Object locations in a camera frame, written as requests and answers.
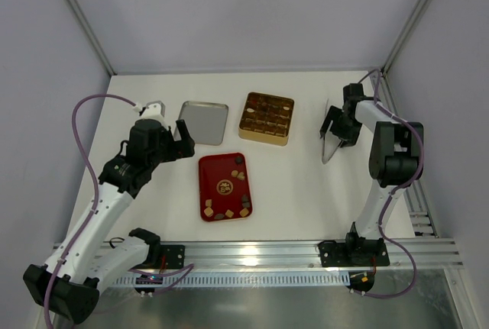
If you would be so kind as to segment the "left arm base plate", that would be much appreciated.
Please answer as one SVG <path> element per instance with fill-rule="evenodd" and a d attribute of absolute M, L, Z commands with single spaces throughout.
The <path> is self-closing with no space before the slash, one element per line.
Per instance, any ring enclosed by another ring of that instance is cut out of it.
<path fill-rule="evenodd" d="M 186 247 L 181 244 L 164 244 L 157 258 L 157 268 L 160 270 L 181 269 L 184 267 Z"/>

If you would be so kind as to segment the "silver tin lid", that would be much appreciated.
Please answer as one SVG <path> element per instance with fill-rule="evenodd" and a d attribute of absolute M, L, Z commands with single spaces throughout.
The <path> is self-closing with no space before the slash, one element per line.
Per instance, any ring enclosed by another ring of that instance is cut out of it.
<path fill-rule="evenodd" d="M 186 123 L 189 135 L 196 144 L 222 144 L 228 119 L 228 106 L 221 103 L 186 101 L 179 119 Z"/>

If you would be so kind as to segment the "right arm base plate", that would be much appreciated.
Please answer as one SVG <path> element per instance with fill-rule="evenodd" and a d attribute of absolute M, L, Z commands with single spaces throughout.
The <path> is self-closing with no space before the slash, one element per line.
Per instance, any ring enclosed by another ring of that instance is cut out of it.
<path fill-rule="evenodd" d="M 383 239 L 324 240 L 318 244 L 322 267 L 389 266 Z"/>

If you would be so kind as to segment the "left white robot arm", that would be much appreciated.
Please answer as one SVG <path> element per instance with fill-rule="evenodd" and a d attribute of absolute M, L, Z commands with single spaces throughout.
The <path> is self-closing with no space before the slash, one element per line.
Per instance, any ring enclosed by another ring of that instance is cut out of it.
<path fill-rule="evenodd" d="M 52 314 L 73 324 L 83 323 L 96 308 L 100 295 L 119 277 L 137 266 L 153 266 L 161 257 L 161 239 L 142 228 L 127 237 L 104 257 L 96 253 L 124 211 L 163 163 L 190 158 L 195 143 L 186 123 L 176 122 L 180 139 L 165 123 L 160 101 L 129 103 L 138 119 L 121 142 L 119 152 L 99 175 L 88 160 L 94 195 L 61 245 L 41 265 L 31 264 L 23 280 L 35 303 L 43 309 L 46 327 Z"/>

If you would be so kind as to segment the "silver metal tongs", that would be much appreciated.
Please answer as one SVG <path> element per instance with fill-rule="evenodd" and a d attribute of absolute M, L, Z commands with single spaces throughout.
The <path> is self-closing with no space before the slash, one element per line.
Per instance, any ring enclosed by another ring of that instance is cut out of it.
<path fill-rule="evenodd" d="M 341 140 L 335 136 L 331 131 L 330 127 L 332 122 L 329 122 L 327 130 L 322 136 L 322 164 L 327 164 L 330 159 L 335 155 L 335 152 L 339 149 L 341 145 Z"/>

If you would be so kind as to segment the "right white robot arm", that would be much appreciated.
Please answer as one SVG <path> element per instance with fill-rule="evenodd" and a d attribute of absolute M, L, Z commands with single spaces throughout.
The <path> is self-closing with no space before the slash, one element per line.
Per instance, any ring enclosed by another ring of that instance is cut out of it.
<path fill-rule="evenodd" d="M 373 134 L 368 157 L 371 190 L 345 240 L 324 244 L 325 258 L 340 264 L 361 265 L 386 257 L 383 224 L 404 190 L 423 173 L 423 125 L 388 111 L 376 97 L 365 95 L 361 83 L 346 85 L 342 107 L 327 109 L 319 131 L 322 162 L 330 161 L 341 148 L 353 147 L 363 128 Z"/>

